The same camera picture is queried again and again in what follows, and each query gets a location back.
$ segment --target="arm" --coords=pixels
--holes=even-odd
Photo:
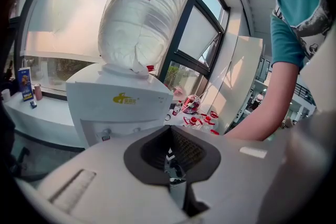
[[[225,137],[245,140],[264,140],[269,137],[286,116],[298,73],[299,68],[292,63],[275,63],[262,104]]]
[[[273,71],[262,104],[225,137],[264,140],[284,119],[293,97],[304,53],[290,27],[271,15]]]

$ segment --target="window sill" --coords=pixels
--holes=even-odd
[[[62,146],[84,147],[77,135],[67,101],[43,97],[30,103],[22,100],[20,92],[4,103],[15,129],[35,139]]]

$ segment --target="bottle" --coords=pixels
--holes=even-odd
[[[183,4],[184,0],[107,0],[98,33],[103,60],[135,72],[158,63]]]
[[[204,124],[201,127],[201,131],[205,133],[210,133],[211,129],[214,128],[215,123],[211,122],[211,117],[206,116],[204,120]]]
[[[189,128],[194,128],[196,126],[196,123],[197,123],[197,118],[196,117],[191,117],[188,127]]]
[[[174,107],[174,110],[173,110],[173,115],[176,116],[180,111],[181,111],[181,107],[182,107],[182,101],[179,101],[175,107]]]
[[[34,85],[34,90],[35,90],[35,97],[36,100],[39,101],[42,99],[42,91],[41,91],[41,84],[35,84]]]

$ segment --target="person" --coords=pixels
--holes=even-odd
[[[276,0],[271,14],[272,76],[262,104],[225,134],[264,140],[284,119],[304,57],[310,59],[331,28],[334,13],[327,0]]]
[[[252,110],[257,109],[257,107],[260,106],[263,99],[264,99],[263,92],[260,92],[257,95],[257,98],[254,100],[254,103],[252,104],[251,109]]]

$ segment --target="red object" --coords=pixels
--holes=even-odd
[[[217,118],[218,118],[217,113],[214,112],[214,111],[211,111],[210,116],[213,117],[214,119],[217,119]]]
[[[194,94],[189,95],[184,101],[182,112],[186,114],[195,114],[200,104],[201,101],[198,96]]]
[[[209,116],[206,116],[204,121],[209,123],[211,121],[211,118]]]
[[[219,133],[218,132],[216,132],[215,130],[210,130],[210,132],[212,132],[213,134],[215,134],[215,135],[219,135]]]
[[[196,122],[197,122],[197,118],[192,117],[192,118],[190,119],[190,124],[195,125]]]
[[[154,66],[147,66],[147,69],[148,69],[148,72],[151,72],[151,71],[155,70]]]

